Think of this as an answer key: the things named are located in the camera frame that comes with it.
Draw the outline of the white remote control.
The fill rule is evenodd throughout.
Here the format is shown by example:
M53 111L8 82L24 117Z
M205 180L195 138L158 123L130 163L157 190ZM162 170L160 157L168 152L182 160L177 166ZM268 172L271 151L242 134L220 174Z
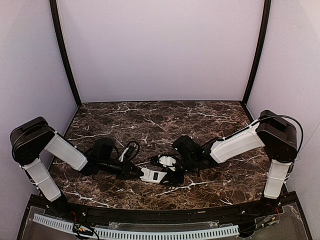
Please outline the white remote control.
M153 183L153 184L160 184L161 180L167 175L166 172L150 170L145 167L141 168L141 171L143 172L143 175L140 176L139 178L143 182Z

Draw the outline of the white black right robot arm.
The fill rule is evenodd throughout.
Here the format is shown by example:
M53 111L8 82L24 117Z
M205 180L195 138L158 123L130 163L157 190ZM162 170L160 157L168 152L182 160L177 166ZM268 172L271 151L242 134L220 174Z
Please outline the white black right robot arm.
M301 150L304 137L297 136L297 131L302 130L297 119L264 110L251 124L227 137L214 137L199 144L190 136L183 135L172 144L178 159L168 168L160 184L179 185L188 171L213 169L234 157L264 149L270 158L270 165L263 197L275 200L280 196L286 177Z

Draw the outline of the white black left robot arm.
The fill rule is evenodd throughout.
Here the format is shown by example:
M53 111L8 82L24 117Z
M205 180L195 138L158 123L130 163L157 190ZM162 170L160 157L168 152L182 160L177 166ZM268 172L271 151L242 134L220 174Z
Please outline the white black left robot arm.
M64 161L84 176L105 171L121 180L138 179L144 175L132 163L140 147L131 141L123 153L119 153L110 138L100 138L92 148L82 152L49 126L41 116L15 128L10 133L12 158L23 168L44 197L50 201L65 200L65 197L40 159L43 151Z

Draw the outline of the black front rail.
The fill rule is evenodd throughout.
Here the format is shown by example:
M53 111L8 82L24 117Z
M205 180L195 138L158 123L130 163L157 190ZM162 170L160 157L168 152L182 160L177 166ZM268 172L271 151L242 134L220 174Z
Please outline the black front rail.
M297 194L286 192L277 203L266 200L189 210L129 210L95 207L67 202L66 198L50 202L32 195L29 204L43 208L46 214L77 220L88 225L108 225L110 222L131 224L186 224L217 221L220 224L253 223L256 218L283 213L286 205L301 205Z

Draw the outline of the black corner frame post left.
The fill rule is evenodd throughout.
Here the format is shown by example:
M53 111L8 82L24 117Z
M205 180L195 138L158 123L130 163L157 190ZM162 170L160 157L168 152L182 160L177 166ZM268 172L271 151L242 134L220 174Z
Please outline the black corner frame post left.
M70 64L68 53L67 53L67 48L64 41L63 30L62 30L59 10L58 10L58 2L56 0L49 0L49 5L50 5L50 11L51 11L51 17L52 17L53 27L55 31L55 36L56 36L62 64L64 67L64 71L65 71L75 104L77 108L79 108L82 106L82 101L76 86L76 81L73 76L71 64Z

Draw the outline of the black corner frame post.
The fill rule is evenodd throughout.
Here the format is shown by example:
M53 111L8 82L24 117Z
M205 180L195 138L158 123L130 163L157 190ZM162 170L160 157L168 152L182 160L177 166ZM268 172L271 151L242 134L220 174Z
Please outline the black corner frame post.
M255 54L249 74L249 78L247 81L247 85L244 91L244 95L242 98L242 103L246 106L248 104L251 91L253 89L254 81L257 75L263 47L264 47L264 42L265 42L265 37L267 33L267 28L268 28L268 22L269 22L269 16L270 16L270 10L271 10L271 0L265 0L263 4L263 11L262 11L262 17L261 17L261 24L260 24L260 29L259 29L259 34L258 34L258 39L257 39L257 45L255 49Z
M75 104L77 108L79 108L82 106L82 101L76 86L76 81L73 76L71 64L70 64L68 53L67 53L67 48L64 41L63 30L62 30L59 10L58 10L58 2L56 0L49 0L49 5L50 5L50 11L51 11L51 17L52 17L53 27L55 31L55 36L56 36L62 64L64 67L64 71L65 71Z

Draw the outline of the black corner frame post right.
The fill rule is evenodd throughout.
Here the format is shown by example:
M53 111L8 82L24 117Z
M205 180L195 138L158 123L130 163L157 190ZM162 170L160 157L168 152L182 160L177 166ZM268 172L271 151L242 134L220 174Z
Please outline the black corner frame post right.
M260 24L260 29L259 29L259 34L258 34L258 39L257 39L257 45L255 49L255 54L249 74L249 78L247 81L247 85L244 91L244 95L242 98L242 103L246 106L248 104L251 91L253 89L254 81L257 75L263 47L264 47L264 42L265 42L265 37L267 33L267 28L268 28L268 22L269 22L269 16L270 16L270 10L271 10L271 0L265 0L263 4L263 11L262 11L262 17L261 17L261 24Z

